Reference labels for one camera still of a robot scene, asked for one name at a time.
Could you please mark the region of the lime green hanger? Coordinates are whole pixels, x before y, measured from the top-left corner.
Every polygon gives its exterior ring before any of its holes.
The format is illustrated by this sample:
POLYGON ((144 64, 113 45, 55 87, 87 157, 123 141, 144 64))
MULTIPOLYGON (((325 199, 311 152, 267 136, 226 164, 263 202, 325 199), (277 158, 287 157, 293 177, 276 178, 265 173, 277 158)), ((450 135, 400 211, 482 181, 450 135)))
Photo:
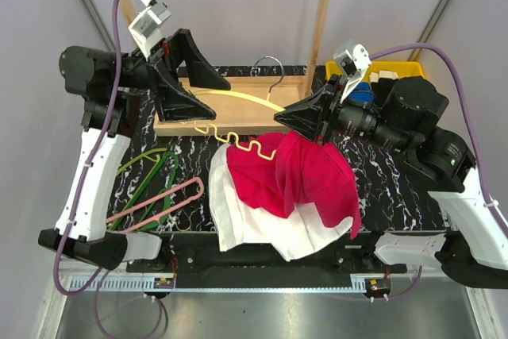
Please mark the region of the lime green hanger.
POLYGON ((157 173, 160 170, 160 165, 162 164, 162 154, 166 152, 166 148, 153 148, 142 152, 140 155, 129 160, 127 163, 122 164, 118 168, 116 176, 122 176, 123 173, 131 168, 135 163, 142 162, 143 160, 148 160, 153 163, 151 170, 147 173, 147 177, 149 177, 152 173, 157 173))

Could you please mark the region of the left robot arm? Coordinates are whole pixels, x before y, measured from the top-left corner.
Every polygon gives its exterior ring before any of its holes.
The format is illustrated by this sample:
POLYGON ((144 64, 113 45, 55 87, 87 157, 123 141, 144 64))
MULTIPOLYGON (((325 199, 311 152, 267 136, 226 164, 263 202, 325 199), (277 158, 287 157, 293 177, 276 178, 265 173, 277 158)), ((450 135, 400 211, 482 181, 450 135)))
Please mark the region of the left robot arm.
POLYGON ((140 49, 121 53, 70 46, 60 55, 65 90, 84 100, 81 149, 71 192, 54 227, 39 233, 39 246, 98 268, 143 260, 154 272, 171 264, 171 253, 150 233, 115 233, 106 214, 119 167, 136 129, 140 97, 150 90, 164 122, 213 120, 216 113, 188 92, 178 79, 184 65, 193 87, 230 90, 198 50, 188 29, 158 38, 144 56, 140 49))

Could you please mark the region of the white pink garment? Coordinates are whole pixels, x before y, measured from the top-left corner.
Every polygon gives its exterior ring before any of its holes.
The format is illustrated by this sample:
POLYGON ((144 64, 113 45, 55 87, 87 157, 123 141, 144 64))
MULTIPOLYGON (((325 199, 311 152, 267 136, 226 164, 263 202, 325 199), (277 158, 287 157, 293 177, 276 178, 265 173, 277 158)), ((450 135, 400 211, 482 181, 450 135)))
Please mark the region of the white pink garment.
POLYGON ((242 244, 270 244, 289 262, 316 253, 351 231, 352 217, 328 228, 312 203, 297 205, 290 217, 279 218, 242 202, 226 163, 227 148, 223 144, 214 153, 208 179, 210 213, 222 252, 242 244))

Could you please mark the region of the dark green hanger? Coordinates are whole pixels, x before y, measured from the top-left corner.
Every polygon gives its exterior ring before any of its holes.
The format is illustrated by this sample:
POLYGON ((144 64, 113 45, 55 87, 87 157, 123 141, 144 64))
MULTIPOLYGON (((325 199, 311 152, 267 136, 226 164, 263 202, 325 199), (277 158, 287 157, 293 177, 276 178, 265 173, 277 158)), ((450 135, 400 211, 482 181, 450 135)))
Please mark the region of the dark green hanger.
POLYGON ((159 193, 167 190, 174 183, 176 172, 179 169, 179 158, 178 155, 173 151, 168 150, 166 153, 162 154, 162 164, 160 165, 160 170, 157 173, 152 173, 149 177, 147 175, 140 182, 136 190, 133 192, 129 201, 125 204, 122 211, 127 210, 130 207, 133 207, 140 197, 146 192, 146 190, 150 187, 153 181, 158 184, 159 193))

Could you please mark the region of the magenta pink shirt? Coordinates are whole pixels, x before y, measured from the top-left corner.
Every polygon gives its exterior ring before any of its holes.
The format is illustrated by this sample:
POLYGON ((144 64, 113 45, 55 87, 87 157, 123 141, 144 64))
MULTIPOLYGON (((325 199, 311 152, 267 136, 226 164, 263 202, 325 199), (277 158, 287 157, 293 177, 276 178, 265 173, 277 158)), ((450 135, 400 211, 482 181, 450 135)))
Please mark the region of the magenta pink shirt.
POLYGON ((278 218, 288 218, 297 205, 315 205, 322 224, 334 228, 352 219, 350 237, 361 227, 356 177, 348 161, 332 143, 320 145, 291 131, 265 133, 257 138, 265 160, 256 150, 234 145, 226 149, 226 163, 239 199, 278 218))

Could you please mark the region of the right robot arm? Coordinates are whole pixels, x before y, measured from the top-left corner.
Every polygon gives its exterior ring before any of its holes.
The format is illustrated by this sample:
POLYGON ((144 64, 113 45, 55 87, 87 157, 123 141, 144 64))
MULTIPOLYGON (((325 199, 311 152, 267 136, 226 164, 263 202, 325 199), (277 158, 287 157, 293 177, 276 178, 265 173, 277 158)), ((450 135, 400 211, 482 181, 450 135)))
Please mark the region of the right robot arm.
POLYGON ((455 225, 431 236, 379 233, 360 253, 368 272, 387 265, 438 268, 471 288, 507 287, 506 221, 488 214, 479 181, 479 160, 464 139, 438 122, 448 99, 421 76, 377 79, 349 89, 333 75, 316 94, 290 104, 274 119, 310 141, 334 133, 388 152, 396 168, 435 199, 455 225))

